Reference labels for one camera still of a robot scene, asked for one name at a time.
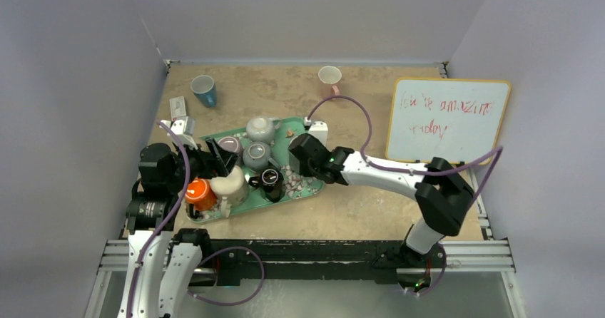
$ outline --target cup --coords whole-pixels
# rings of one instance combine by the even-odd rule
[[[191,82],[191,90],[206,108],[216,106],[216,85],[212,77],[207,75],[195,77]]]
[[[242,165],[242,153],[244,151],[244,148],[242,147],[242,143],[240,142],[240,139],[233,137],[233,136],[225,136],[224,138],[221,138],[218,141],[218,145],[224,149],[224,150],[228,150],[230,152],[233,152],[235,154],[238,155],[238,161],[235,163],[238,166]]]
[[[220,213],[224,218],[229,217],[232,207],[245,202],[250,193],[244,172],[239,166],[235,166],[226,177],[211,179],[210,188],[218,197]]]
[[[262,188],[265,198],[270,202],[279,202],[284,195],[283,192],[284,177],[282,173],[269,168],[258,177],[251,177],[248,184],[254,188]]]
[[[320,79],[320,95],[322,98],[340,95],[338,85],[342,79],[342,72],[336,66],[323,66],[317,76]]]
[[[244,165],[254,173],[261,173],[269,168],[271,159],[271,147],[264,142],[251,143],[242,155]]]
[[[206,179],[194,179],[185,193],[185,201],[193,204],[197,211],[208,211],[216,205],[216,195]]]
[[[246,134],[254,142],[264,142],[268,145],[275,139],[275,132],[282,125],[278,117],[256,116],[246,124]]]

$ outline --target tray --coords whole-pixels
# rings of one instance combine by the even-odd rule
[[[275,132],[275,141],[271,143],[271,150],[273,152],[273,158],[282,166],[281,173],[284,176],[284,196],[279,202],[270,202],[263,197],[263,191],[250,188],[250,195],[248,199],[241,205],[231,207],[231,215],[238,215],[254,209],[260,209],[263,207],[269,207],[272,205],[281,204],[284,202],[290,202],[295,199],[306,198],[312,195],[318,194],[324,187],[324,182],[314,177],[302,177],[297,173],[294,173],[288,165],[288,144],[290,141],[305,132],[305,126],[303,119],[300,117],[290,117],[282,119],[282,125]],[[294,133],[291,137],[287,137],[288,131]],[[219,140],[225,136],[234,136],[240,139],[244,150],[252,143],[247,137],[245,128],[233,129],[223,131],[222,133],[216,133],[212,135],[203,136],[204,138],[214,138]],[[257,175],[245,165],[242,166],[246,181],[254,175]],[[217,220],[223,218],[218,205],[212,210],[203,211],[200,219],[194,220],[187,215],[193,222],[205,223],[211,220]]]

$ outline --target gray wall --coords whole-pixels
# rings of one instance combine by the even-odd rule
[[[531,317],[605,310],[605,0],[486,0],[455,77],[502,78],[504,153],[484,199]]]
[[[483,0],[135,0],[165,58],[449,60]]]
[[[82,317],[163,63],[130,0],[0,8],[0,316]]]

